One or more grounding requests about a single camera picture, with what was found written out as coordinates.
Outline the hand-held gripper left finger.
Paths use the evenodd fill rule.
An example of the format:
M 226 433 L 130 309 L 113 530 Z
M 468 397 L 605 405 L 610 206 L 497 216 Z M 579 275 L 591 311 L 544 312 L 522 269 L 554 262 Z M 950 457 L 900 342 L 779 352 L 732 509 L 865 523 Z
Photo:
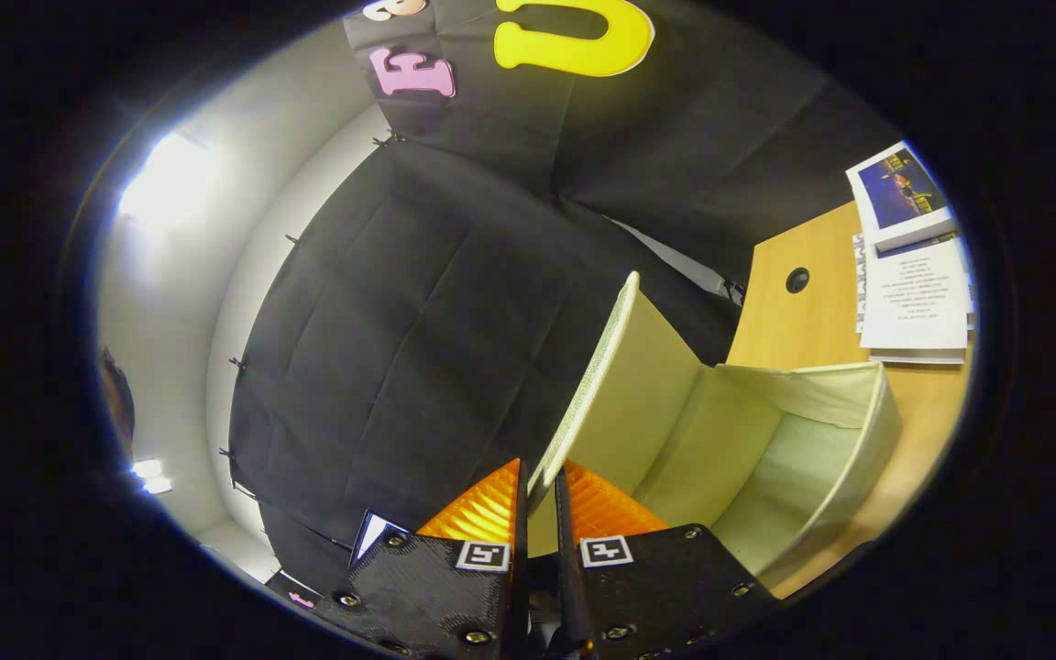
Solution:
M 527 476 L 495 469 L 423 524 L 385 532 L 315 606 L 315 617 L 406 659 L 523 659 Z

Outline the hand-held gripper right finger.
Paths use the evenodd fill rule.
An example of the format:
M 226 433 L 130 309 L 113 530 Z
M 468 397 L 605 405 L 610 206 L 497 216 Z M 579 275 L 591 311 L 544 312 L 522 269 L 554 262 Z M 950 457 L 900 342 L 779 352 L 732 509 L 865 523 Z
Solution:
M 589 468 L 555 480 L 557 596 L 576 659 L 699 659 L 781 601 L 700 523 L 670 526 Z

